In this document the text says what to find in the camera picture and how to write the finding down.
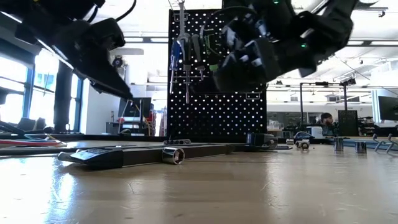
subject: computer monitor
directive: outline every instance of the computer monitor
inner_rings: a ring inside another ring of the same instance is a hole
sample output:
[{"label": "computer monitor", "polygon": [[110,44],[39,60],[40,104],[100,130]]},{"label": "computer monitor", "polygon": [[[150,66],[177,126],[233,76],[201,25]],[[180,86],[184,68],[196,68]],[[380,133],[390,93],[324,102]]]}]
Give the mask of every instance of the computer monitor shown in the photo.
[{"label": "computer monitor", "polygon": [[129,103],[126,107],[126,100],[120,99],[119,104],[119,117],[139,117],[139,111],[137,109],[140,108],[140,101],[142,100],[142,115],[148,118],[150,115],[150,101],[151,97],[142,97],[142,98],[133,98],[132,104]]},{"label": "computer monitor", "polygon": [[398,98],[379,96],[380,119],[398,121]]}]

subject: white wall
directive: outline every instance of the white wall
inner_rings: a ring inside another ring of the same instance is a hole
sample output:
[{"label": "white wall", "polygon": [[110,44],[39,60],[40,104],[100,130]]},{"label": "white wall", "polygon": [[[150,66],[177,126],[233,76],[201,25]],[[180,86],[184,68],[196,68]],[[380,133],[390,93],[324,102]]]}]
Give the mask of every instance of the white wall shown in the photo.
[{"label": "white wall", "polygon": [[84,134],[102,134],[106,131],[106,122],[111,121],[111,112],[118,118],[120,98],[109,94],[99,94],[84,81],[81,106],[80,132]]},{"label": "white wall", "polygon": [[[146,82],[146,71],[139,65],[141,55],[129,55],[126,70],[126,83],[134,97],[146,97],[146,86],[131,86],[131,82]],[[111,121],[111,112],[118,118],[120,98],[106,93],[98,93],[88,80],[83,85],[80,132],[84,134],[102,134],[106,132],[106,122]]]}]

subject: red cable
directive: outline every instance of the red cable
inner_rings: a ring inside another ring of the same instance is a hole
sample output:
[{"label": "red cable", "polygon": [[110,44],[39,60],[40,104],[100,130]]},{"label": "red cable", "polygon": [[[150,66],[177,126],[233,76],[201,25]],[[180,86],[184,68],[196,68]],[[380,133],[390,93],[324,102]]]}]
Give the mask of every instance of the red cable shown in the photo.
[{"label": "red cable", "polygon": [[29,142],[16,140],[0,140],[0,144],[13,146],[58,146],[61,142]]}]

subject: metal socket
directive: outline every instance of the metal socket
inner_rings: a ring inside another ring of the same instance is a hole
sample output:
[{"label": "metal socket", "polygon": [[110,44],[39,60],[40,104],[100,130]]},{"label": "metal socket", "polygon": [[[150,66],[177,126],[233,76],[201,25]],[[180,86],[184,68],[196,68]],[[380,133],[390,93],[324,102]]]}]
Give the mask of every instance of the metal socket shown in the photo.
[{"label": "metal socket", "polygon": [[185,160],[185,152],[175,147],[164,147],[162,151],[162,160],[164,163],[180,165]]},{"label": "metal socket", "polygon": [[335,152],[344,151],[344,139],[343,138],[335,138]]},{"label": "metal socket", "polygon": [[366,142],[356,142],[355,143],[355,152],[366,154]]}]

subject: fluorescent light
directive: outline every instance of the fluorescent light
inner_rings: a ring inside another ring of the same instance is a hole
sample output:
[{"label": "fluorescent light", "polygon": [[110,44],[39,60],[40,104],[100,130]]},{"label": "fluorescent light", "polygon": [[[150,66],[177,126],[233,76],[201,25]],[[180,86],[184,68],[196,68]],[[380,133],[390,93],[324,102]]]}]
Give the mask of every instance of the fluorescent light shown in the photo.
[{"label": "fluorescent light", "polygon": [[398,41],[372,41],[371,45],[396,45],[398,47]]},{"label": "fluorescent light", "polygon": [[126,37],[126,38],[124,38],[124,40],[126,41],[126,42],[143,42],[144,41],[144,39],[143,38],[138,38],[138,37]]},{"label": "fluorescent light", "polygon": [[348,41],[348,45],[363,45],[363,41]]},{"label": "fluorescent light", "polygon": [[150,39],[152,42],[158,42],[158,43],[167,43],[169,40],[166,38],[151,38]]}]

